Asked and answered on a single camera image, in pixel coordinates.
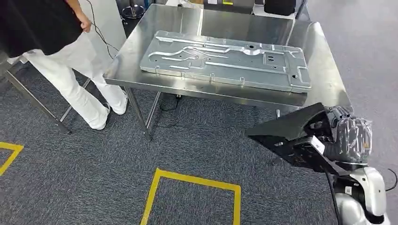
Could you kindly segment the person's hand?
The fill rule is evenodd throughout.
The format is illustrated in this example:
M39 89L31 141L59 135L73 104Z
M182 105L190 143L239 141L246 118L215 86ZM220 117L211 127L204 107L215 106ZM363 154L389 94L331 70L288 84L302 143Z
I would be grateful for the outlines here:
M77 18L79 19L81 23L81 28L84 32L88 33L91 30L92 22L90 19L85 15L85 13L80 12L77 13Z

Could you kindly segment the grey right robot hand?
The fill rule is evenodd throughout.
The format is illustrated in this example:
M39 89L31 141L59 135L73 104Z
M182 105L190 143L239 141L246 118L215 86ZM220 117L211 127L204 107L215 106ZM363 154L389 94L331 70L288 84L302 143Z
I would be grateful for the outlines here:
M367 165L372 151L371 121L358 117L347 107L327 108L332 142L325 142L323 155L331 161Z

